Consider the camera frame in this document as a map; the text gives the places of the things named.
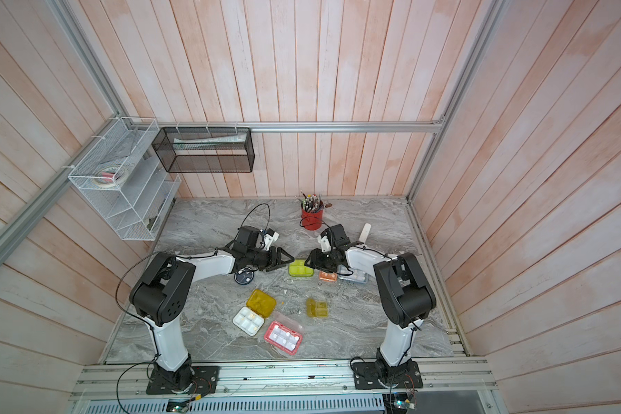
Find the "green lid white pillbox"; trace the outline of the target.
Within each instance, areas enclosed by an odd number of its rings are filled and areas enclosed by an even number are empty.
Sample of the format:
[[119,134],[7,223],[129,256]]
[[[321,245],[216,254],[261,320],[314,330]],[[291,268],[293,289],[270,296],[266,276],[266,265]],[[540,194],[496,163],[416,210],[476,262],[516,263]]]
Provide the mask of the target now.
[[315,270],[307,267],[304,260],[295,260],[289,264],[288,274],[293,278],[309,278],[315,274]]

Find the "orange pillbox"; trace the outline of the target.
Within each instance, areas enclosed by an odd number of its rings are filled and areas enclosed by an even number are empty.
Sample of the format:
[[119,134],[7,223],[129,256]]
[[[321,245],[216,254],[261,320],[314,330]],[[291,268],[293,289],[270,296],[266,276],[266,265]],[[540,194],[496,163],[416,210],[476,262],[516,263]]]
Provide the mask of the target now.
[[319,272],[318,278],[321,281],[331,282],[331,283],[336,283],[336,281],[338,280],[337,274],[335,274],[335,273],[326,273],[324,271],[320,271]]

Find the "blue pillbox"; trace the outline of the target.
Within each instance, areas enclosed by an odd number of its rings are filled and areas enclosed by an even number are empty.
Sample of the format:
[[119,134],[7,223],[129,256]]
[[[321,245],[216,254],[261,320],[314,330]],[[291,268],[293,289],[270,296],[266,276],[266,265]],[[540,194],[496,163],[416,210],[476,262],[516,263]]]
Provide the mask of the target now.
[[338,279],[346,280],[356,284],[367,284],[368,275],[362,271],[355,271],[353,274],[340,274]]

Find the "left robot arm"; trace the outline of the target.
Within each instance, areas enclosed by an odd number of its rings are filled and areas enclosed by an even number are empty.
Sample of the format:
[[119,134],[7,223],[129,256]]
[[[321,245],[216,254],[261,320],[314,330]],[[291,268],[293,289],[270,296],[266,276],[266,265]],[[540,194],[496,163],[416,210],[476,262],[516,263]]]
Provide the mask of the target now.
[[232,241],[207,255],[154,254],[129,295],[136,317],[146,324],[155,345],[154,374],[177,388],[191,381],[191,355],[179,322],[191,285],[245,269],[270,272],[293,263],[293,255],[274,245],[278,238],[272,229],[243,226]]

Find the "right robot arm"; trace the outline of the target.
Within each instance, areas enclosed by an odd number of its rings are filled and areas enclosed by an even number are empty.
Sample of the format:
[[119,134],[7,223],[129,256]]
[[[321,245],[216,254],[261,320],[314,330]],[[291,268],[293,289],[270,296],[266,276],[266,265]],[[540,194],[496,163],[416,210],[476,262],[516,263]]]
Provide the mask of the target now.
[[317,241],[320,247],[310,252],[305,265],[328,274],[355,276],[361,272],[373,277],[388,318],[375,361],[355,357],[349,363],[355,387],[368,390],[421,385],[412,346],[415,334],[436,307],[436,295],[417,257],[410,253],[386,255],[362,241],[350,241],[341,224],[327,227]]

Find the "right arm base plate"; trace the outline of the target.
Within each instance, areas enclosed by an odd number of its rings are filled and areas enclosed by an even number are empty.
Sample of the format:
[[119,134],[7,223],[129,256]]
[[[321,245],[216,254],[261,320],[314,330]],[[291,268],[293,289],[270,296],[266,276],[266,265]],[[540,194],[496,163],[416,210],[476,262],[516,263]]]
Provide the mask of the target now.
[[417,362],[408,360],[398,367],[389,367],[384,362],[350,362],[357,390],[376,390],[424,387]]

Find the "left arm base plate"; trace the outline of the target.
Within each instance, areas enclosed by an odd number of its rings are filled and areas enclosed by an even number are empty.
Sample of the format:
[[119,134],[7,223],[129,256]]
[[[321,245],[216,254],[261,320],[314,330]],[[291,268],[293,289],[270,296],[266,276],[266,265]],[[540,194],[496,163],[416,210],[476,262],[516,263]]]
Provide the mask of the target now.
[[201,394],[215,393],[219,366],[182,366],[178,371],[169,372],[155,364],[148,383],[147,395]]

